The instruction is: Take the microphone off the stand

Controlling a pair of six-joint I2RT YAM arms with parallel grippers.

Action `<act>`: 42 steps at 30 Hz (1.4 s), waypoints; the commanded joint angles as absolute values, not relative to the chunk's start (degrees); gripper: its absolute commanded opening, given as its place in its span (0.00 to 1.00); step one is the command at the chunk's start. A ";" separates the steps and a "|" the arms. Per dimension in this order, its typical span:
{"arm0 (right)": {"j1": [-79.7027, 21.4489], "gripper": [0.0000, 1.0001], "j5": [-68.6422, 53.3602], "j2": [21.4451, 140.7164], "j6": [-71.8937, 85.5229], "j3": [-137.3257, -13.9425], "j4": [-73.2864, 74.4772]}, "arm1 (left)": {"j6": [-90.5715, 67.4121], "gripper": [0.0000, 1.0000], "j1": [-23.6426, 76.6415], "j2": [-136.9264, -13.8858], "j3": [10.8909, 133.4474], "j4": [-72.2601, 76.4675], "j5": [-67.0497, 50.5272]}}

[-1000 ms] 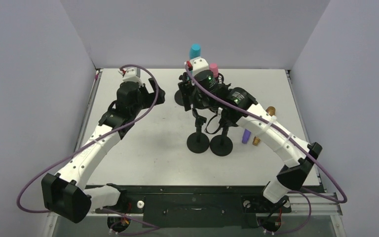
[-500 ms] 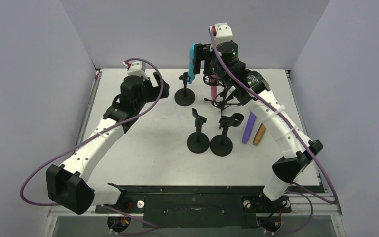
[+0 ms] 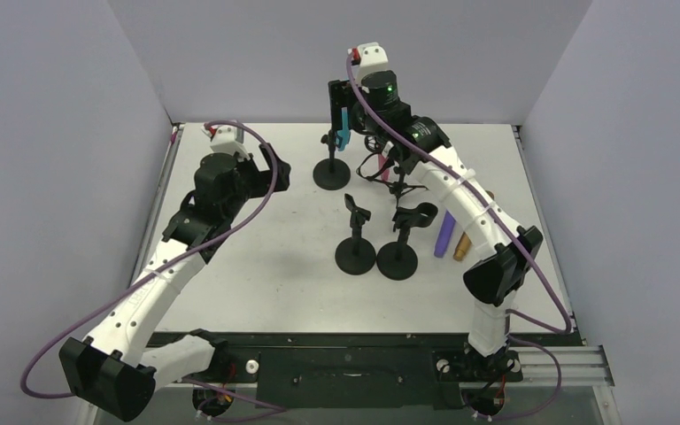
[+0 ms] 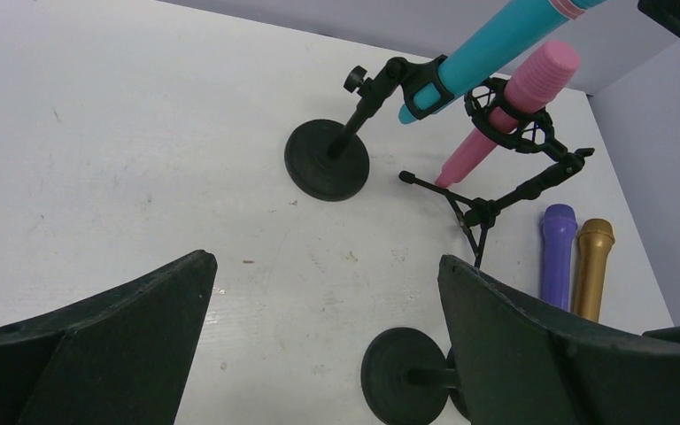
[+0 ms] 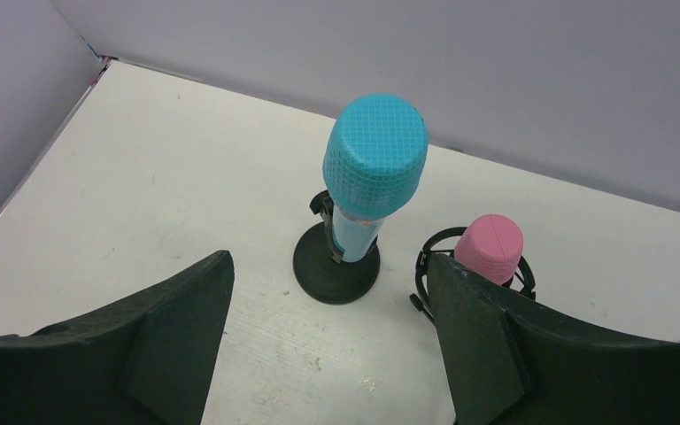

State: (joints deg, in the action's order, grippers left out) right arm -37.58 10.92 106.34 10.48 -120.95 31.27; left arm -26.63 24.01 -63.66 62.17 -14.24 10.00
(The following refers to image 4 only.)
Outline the cyan microphone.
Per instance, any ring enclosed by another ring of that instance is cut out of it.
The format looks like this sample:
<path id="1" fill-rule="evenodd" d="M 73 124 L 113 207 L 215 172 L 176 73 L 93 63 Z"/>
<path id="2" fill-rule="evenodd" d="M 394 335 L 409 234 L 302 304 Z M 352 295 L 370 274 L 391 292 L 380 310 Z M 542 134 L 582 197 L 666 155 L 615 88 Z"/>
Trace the cyan microphone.
<path id="1" fill-rule="evenodd" d="M 604 0 L 513 0 L 478 29 L 452 55 L 437 64 L 415 91 L 405 94 L 398 112 L 403 124 L 445 108 L 478 83 L 570 20 Z"/>

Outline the purple microphone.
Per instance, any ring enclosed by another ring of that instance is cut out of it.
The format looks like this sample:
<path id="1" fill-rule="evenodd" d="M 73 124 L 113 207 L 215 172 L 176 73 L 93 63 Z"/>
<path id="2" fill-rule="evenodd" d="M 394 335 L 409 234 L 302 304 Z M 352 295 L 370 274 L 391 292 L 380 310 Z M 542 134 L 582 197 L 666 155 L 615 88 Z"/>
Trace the purple microphone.
<path id="1" fill-rule="evenodd" d="M 542 267 L 540 297 L 546 303 L 569 310 L 572 243 L 578 225 L 570 205 L 549 205 L 540 222 Z"/>

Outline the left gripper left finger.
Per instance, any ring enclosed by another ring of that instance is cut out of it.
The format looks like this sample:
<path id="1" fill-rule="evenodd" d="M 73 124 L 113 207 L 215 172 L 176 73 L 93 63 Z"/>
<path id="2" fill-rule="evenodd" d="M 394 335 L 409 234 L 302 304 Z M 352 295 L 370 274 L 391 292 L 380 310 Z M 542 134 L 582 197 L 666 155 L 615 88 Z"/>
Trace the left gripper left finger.
<path id="1" fill-rule="evenodd" d="M 0 327 L 0 424 L 173 423 L 217 270 L 193 251 Z"/>

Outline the black tripod shock mount stand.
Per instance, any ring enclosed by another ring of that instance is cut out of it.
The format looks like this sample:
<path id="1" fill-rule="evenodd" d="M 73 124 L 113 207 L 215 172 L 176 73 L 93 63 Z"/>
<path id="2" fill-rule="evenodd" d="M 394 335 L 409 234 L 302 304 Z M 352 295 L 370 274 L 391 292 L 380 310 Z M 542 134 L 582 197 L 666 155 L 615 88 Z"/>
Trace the black tripod shock mount stand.
<path id="1" fill-rule="evenodd" d="M 570 151 L 555 134 L 551 115 L 540 100 L 538 109 L 532 98 L 524 97 L 514 80 L 490 77 L 465 95 L 464 105 L 475 128 L 442 167 L 434 182 L 426 182 L 408 171 L 398 178 L 443 196 L 467 238 L 475 256 L 475 266 L 483 261 L 488 232 L 497 217 L 511 205 L 537 199 L 544 191 L 557 187 L 581 172 L 593 148 Z M 476 180 L 486 183 L 507 181 L 518 166 L 518 154 L 543 154 L 552 163 L 542 172 L 520 183 L 502 197 L 486 199 L 465 197 L 451 190 L 482 162 L 492 169 L 478 172 Z"/>

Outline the cyan mic black stand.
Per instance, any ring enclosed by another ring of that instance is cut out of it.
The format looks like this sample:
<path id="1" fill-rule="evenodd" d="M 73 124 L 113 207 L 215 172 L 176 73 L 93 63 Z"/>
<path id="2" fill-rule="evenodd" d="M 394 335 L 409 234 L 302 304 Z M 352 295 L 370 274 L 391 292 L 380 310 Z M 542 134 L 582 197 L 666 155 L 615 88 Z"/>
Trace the cyan mic black stand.
<path id="1" fill-rule="evenodd" d="M 405 106 L 418 120 L 449 104 L 454 94 L 439 76 L 446 59 L 440 55 L 428 63 L 413 64 L 405 58 L 391 58 L 375 78 L 368 78 L 365 68 L 355 66 L 344 88 L 357 92 L 360 100 L 347 122 L 309 120 L 290 134 L 284 163 L 291 180 L 307 195 L 323 201 L 343 201 L 357 194 L 370 170 L 358 131 L 397 87 L 402 88 Z"/>

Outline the gold mic black stand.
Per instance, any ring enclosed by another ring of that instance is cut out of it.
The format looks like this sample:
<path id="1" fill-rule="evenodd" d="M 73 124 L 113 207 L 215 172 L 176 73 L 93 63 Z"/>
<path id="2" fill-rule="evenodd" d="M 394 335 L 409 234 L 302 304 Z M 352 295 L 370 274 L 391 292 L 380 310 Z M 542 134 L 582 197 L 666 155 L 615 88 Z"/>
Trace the gold mic black stand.
<path id="1" fill-rule="evenodd" d="M 415 328 L 390 328 L 367 347 L 360 383 L 373 414 L 385 424 L 430 424 L 448 401 L 470 418 L 460 393 L 453 351 Z"/>

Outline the gold microphone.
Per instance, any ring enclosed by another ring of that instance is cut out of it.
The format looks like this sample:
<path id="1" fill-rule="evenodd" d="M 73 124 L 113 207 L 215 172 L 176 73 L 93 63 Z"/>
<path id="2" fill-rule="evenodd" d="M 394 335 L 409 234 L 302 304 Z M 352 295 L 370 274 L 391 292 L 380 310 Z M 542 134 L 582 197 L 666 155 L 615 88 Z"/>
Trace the gold microphone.
<path id="1" fill-rule="evenodd" d="M 611 223 L 601 218 L 588 219 L 577 237 L 579 255 L 572 313 L 586 320 L 599 321 L 607 260 L 614 243 Z"/>

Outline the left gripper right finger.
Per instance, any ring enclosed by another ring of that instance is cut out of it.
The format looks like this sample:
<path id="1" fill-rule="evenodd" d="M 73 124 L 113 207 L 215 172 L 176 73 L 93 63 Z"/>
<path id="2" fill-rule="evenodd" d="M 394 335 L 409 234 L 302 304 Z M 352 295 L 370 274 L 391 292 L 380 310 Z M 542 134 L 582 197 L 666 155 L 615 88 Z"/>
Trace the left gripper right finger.
<path id="1" fill-rule="evenodd" d="M 680 344 L 621 331 L 444 255 L 438 286 L 474 424 L 680 424 Z"/>

